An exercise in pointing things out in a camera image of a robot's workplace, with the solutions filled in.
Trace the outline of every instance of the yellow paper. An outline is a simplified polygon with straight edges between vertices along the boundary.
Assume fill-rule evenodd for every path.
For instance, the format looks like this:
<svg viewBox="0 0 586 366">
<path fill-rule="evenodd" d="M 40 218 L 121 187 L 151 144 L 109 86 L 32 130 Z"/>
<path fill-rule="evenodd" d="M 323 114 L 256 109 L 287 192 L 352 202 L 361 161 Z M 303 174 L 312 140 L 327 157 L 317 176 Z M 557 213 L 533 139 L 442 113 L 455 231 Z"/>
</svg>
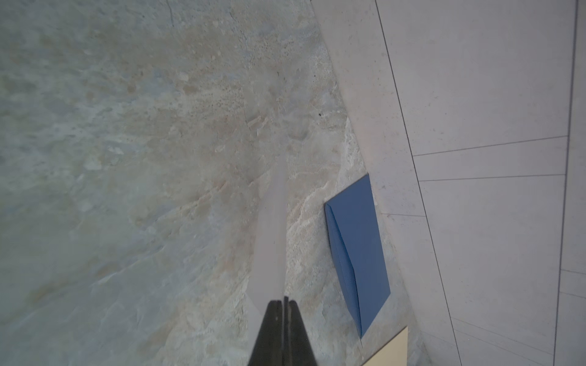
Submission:
<svg viewBox="0 0 586 366">
<path fill-rule="evenodd" d="M 405 327 L 370 357 L 364 366 L 407 366 L 407 334 L 408 328 Z"/>
</svg>

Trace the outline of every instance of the stone floor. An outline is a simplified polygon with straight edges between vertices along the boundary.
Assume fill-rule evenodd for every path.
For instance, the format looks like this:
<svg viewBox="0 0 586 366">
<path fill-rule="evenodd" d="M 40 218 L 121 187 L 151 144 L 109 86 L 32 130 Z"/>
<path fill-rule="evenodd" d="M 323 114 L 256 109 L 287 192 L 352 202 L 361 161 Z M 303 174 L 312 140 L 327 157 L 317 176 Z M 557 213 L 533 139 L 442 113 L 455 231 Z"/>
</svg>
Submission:
<svg viewBox="0 0 586 366">
<path fill-rule="evenodd" d="M 0 364 L 244 365 L 244 290 L 270 167 L 288 162 L 286 292 L 320 365 L 360 342 L 323 202 L 366 173 L 309 1 L 0 4 Z"/>
</svg>

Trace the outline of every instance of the floor crack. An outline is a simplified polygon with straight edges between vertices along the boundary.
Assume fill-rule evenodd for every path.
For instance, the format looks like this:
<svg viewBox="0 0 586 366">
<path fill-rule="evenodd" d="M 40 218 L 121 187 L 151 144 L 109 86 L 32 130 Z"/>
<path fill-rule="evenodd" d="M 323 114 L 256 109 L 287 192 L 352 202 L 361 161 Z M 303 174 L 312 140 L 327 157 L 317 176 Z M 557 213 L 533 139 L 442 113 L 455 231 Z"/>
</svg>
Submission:
<svg viewBox="0 0 586 366">
<path fill-rule="evenodd" d="M 169 15 L 171 16 L 171 25 L 175 28 L 175 21 L 173 21 L 173 10 L 171 10 L 171 6 L 169 4 L 169 0 L 165 0 L 167 2 L 167 6 L 169 7 Z"/>
</svg>

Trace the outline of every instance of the envelope flap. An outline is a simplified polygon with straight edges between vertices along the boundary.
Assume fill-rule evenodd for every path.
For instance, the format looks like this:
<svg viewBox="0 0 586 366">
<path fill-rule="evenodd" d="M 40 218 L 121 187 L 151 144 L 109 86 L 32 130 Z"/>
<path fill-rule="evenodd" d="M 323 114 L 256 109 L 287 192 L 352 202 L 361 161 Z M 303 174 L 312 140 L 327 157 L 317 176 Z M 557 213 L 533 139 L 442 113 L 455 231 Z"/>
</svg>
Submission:
<svg viewBox="0 0 586 366">
<path fill-rule="evenodd" d="M 352 268 L 352 263 L 348 257 L 348 252 L 344 246 L 342 236 L 340 235 L 340 230 L 338 229 L 338 224 L 336 223 L 336 218 L 333 215 L 332 208 L 327 203 L 325 204 L 325 211 L 332 259 L 336 272 L 338 273 L 342 294 L 344 295 L 348 311 L 350 311 L 350 315 L 352 315 L 352 318 L 356 323 L 358 333 L 362 334 L 360 306 L 358 302 L 354 269 Z"/>
<path fill-rule="evenodd" d="M 328 205 L 354 270 L 362 336 L 390 294 L 369 176 L 329 200 Z"/>
</svg>

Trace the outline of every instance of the panel seam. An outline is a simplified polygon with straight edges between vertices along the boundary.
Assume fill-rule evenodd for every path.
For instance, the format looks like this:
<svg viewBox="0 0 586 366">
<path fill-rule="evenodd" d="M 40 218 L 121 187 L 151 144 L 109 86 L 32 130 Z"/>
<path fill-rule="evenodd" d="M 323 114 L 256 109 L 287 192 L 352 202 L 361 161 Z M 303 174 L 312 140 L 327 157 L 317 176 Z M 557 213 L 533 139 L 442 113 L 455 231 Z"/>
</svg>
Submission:
<svg viewBox="0 0 586 366">
<path fill-rule="evenodd" d="M 580 295 L 576 295 L 575 293 L 569 293 L 569 292 L 563 292 L 563 291 L 560 291 L 560 293 L 563 293 L 564 295 L 570 295 L 570 296 L 579 297 L 580 299 L 586 299 L 586 297 L 583 297 L 583 296 L 580 296 Z"/>
<path fill-rule="evenodd" d="M 485 341 L 484 339 L 480 339 L 480 338 L 478 338 L 478 337 L 471 336 L 470 334 L 464 333 L 464 332 L 463 332 L 463 331 L 461 331 L 461 330 L 458 330 L 458 332 L 460 332 L 460 333 L 462 333 L 462 334 L 464 334 L 464 335 L 466 335 L 466 336 L 468 336 L 468 337 L 472 337 L 472 338 L 474 338 L 474 339 L 477 339 L 477 340 L 479 340 L 479 341 L 481 341 L 481 342 L 488 343 L 488 344 L 490 344 L 491 346 L 494 346 L 494 347 L 500 348 L 500 349 L 501 349 L 501 350 L 503 350 L 503 351 L 507 351 L 507 352 L 510 352 L 510 353 L 512 353 L 512 354 L 514 354 L 514 355 L 517 355 L 517 356 L 519 356 L 519 357 L 522 357 L 522 358 L 524 358 L 525 360 L 528 360 L 528 361 L 531 361 L 531 362 L 535 362 L 536 364 L 538 364 L 538 365 L 541 365 L 541 366 L 545 366 L 544 364 L 540 364 L 540 363 L 539 363 L 539 362 L 537 362 L 537 361 L 533 361 L 531 358 L 527 358 L 527 357 L 525 357 L 525 356 L 521 356 L 520 354 L 518 354 L 518 353 L 515 353 L 515 352 L 512 352 L 512 351 L 509 351 L 509 350 L 508 350 L 508 349 L 506 349 L 506 348 L 503 348 L 503 347 L 501 347 L 501 346 L 497 346 L 496 344 L 492 344 L 492 343 L 490 343 L 490 342 L 487 342 L 487 341 Z"/>
<path fill-rule="evenodd" d="M 497 178 L 523 178 L 523 177 L 554 177 L 554 176 L 565 176 L 565 174 L 533 174 L 533 175 L 509 175 L 509 176 L 499 176 L 499 177 L 422 179 L 419 182 L 441 182 L 443 180 L 497 179 Z"/>
<path fill-rule="evenodd" d="M 386 213 L 380 213 L 381 215 L 387 215 L 387 216 L 411 216 L 411 217 L 425 217 L 423 215 L 407 215 L 407 214 L 386 214 Z"/>
<path fill-rule="evenodd" d="M 452 322 L 452 317 L 451 317 L 450 312 L 449 312 L 449 304 L 448 304 L 448 298 L 447 298 L 447 296 L 445 294 L 444 280 L 441 277 L 440 264 L 438 262 L 437 254 L 435 253 L 434 239 L 433 239 L 433 236 L 431 235 L 431 229 L 430 229 L 430 220 L 427 217 L 427 212 L 425 210 L 425 202 L 423 202 L 423 194 L 421 192 L 421 185 L 419 184 L 419 178 L 417 177 L 417 168 L 415 167 L 415 159 L 413 158 L 413 150 L 411 149 L 411 142 L 409 141 L 409 133 L 407 132 L 407 125 L 405 124 L 405 116 L 403 115 L 403 108 L 401 106 L 401 99 L 399 98 L 399 90 L 397 88 L 397 82 L 395 80 L 395 74 L 393 72 L 393 64 L 391 63 L 391 55 L 389 53 L 389 47 L 387 45 L 387 39 L 386 39 L 386 37 L 384 35 L 383 21 L 380 18 L 379 4 L 377 3 L 377 0 L 374 0 L 374 4 L 376 5 L 376 13 L 379 16 L 380 31 L 383 34 L 384 48 L 387 51 L 387 58 L 389 59 L 389 66 L 391 68 L 391 76 L 393 77 L 393 83 L 395 85 L 395 93 L 397 93 L 397 101 L 398 101 L 398 104 L 399 104 L 399 110 L 401 111 L 401 119 L 403 120 L 403 127 L 405 128 L 405 135 L 407 137 L 407 144 L 409 145 L 409 153 L 411 154 L 411 161 L 413 163 L 413 171 L 415 172 L 415 178 L 417 179 L 417 186 L 419 188 L 419 195 L 421 197 L 421 205 L 423 206 L 423 212 L 425 214 L 425 220 L 427 222 L 427 230 L 430 233 L 431 247 L 434 250 L 435 264 L 438 267 L 439 281 L 441 282 L 441 287 L 442 287 L 442 290 L 444 291 L 444 299 L 445 299 L 446 308 L 448 309 L 449 322 L 450 322 L 450 325 L 452 326 L 452 332 L 454 334 L 454 342 L 456 343 L 456 350 L 458 352 L 458 359 L 460 361 L 460 366 L 462 366 L 462 357 L 460 356 L 460 349 L 458 348 L 458 340 L 456 339 L 456 331 L 454 330 L 454 324 Z"/>
<path fill-rule="evenodd" d="M 482 149 L 482 148 L 491 148 L 493 146 L 502 146 L 502 145 L 512 145 L 514 143 L 522 143 L 522 142 L 532 142 L 532 141 L 541 141 L 541 140 L 551 140 L 551 139 L 558 139 L 562 137 L 567 137 L 567 135 L 562 136 L 553 136 L 553 137 L 542 137 L 539 139 L 531 139 L 531 140 L 521 140 L 521 141 L 513 141 L 513 142 L 503 142 L 503 143 L 493 143 L 491 145 L 482 145 L 482 146 L 474 146 L 471 148 L 462 148 L 462 149 L 454 149 L 454 150 L 445 150 L 445 151 L 438 151 L 438 152 L 426 152 L 425 154 L 416 154 L 416 156 L 425 156 L 425 155 L 433 155 L 433 154 L 443 154 L 445 152 L 454 152 L 454 151 L 462 151 L 462 150 L 472 150 L 472 149 Z"/>
<path fill-rule="evenodd" d="M 440 340 L 440 341 L 442 341 L 442 342 L 446 342 L 447 344 L 449 344 L 449 345 L 451 345 L 451 346 L 454 346 L 454 347 L 456 346 L 456 345 L 455 345 L 455 343 L 450 343 L 450 342 L 446 341 L 445 339 L 441 339 L 441 338 L 439 338 L 438 336 L 434 336 L 433 334 L 427 333 L 426 331 L 421 331 L 421 332 L 422 332 L 423 334 L 427 334 L 427 335 L 428 335 L 428 336 L 430 336 L 430 337 L 434 337 L 435 339 L 439 339 L 439 340 Z"/>
<path fill-rule="evenodd" d="M 564 271 L 564 272 L 577 273 L 577 274 L 579 274 L 579 275 L 584 275 L 584 276 L 586 276 L 586 273 L 582 273 L 582 272 L 577 272 L 577 271 L 570 271 L 569 269 L 563 269 L 563 268 L 562 268 L 561 270 L 562 270 L 562 271 Z"/>
<path fill-rule="evenodd" d="M 561 238 L 560 238 L 560 270 L 557 277 L 557 306 L 556 306 L 556 329 L 553 336 L 553 366 L 556 366 L 556 350 L 557 350 L 557 323 L 560 317 L 560 286 L 561 286 L 561 259 L 564 249 L 564 223 L 565 223 L 565 201 L 568 192 L 568 167 L 570 165 L 570 131 L 572 127 L 572 106 L 574 98 L 574 69 L 576 64 L 576 37 L 578 34 L 578 0 L 574 5 L 574 43 L 572 44 L 572 66 L 570 70 L 570 102 L 568 103 L 568 140 L 565 149 L 565 179 L 564 179 L 564 203 L 561 212 Z"/>
<path fill-rule="evenodd" d="M 539 348 L 536 348 L 536 347 L 530 346 L 530 345 L 528 345 L 528 344 L 525 344 L 525 343 L 523 343 L 523 342 L 519 342 L 519 341 L 517 341 L 517 340 L 514 340 L 514 339 L 512 339 L 512 338 L 509 338 L 509 337 L 503 336 L 502 334 L 495 333 L 495 332 L 493 332 L 492 330 L 484 329 L 483 327 L 479 327 L 479 326 L 477 326 L 477 325 L 475 325 L 475 324 L 468 323 L 467 321 L 463 321 L 463 320 L 460 320 L 460 319 L 458 319 L 458 318 L 452 318 L 452 319 L 454 319 L 454 320 L 457 320 L 457 321 L 461 321 L 461 322 L 463 322 L 463 323 L 466 323 L 466 324 L 468 324 L 468 325 L 471 325 L 471 326 L 473 326 L 473 327 L 476 327 L 476 328 L 478 328 L 478 329 L 482 329 L 482 330 L 485 330 L 485 331 L 487 331 L 487 332 L 489 332 L 489 333 L 495 334 L 495 335 L 497 335 L 497 336 L 499 336 L 499 337 L 506 338 L 506 339 L 508 339 L 508 340 L 510 340 L 510 341 L 517 342 L 517 343 L 519 343 L 519 344 L 522 344 L 522 345 L 524 345 L 524 346 L 527 346 L 527 347 L 529 347 L 529 348 L 533 348 L 534 350 L 537 350 L 537 351 L 540 351 L 540 352 L 543 352 L 543 353 L 547 353 L 548 355 L 550 355 L 550 356 L 553 356 L 553 354 L 552 354 L 552 353 L 545 352 L 544 350 L 540 350 Z"/>
</svg>

